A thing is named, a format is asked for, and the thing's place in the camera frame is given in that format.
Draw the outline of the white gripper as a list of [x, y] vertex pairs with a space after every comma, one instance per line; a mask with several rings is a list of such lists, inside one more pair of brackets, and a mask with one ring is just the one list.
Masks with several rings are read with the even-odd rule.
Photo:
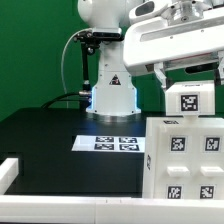
[[165, 69], [218, 60], [224, 85], [224, 0], [146, 0], [129, 13], [123, 61], [134, 76], [154, 73], [167, 89]]

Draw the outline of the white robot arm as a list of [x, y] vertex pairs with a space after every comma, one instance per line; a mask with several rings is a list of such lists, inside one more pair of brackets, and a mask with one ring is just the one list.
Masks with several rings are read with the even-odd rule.
[[141, 112], [131, 78], [222, 62], [224, 0], [78, 0], [99, 48], [98, 81], [87, 109], [99, 117]]

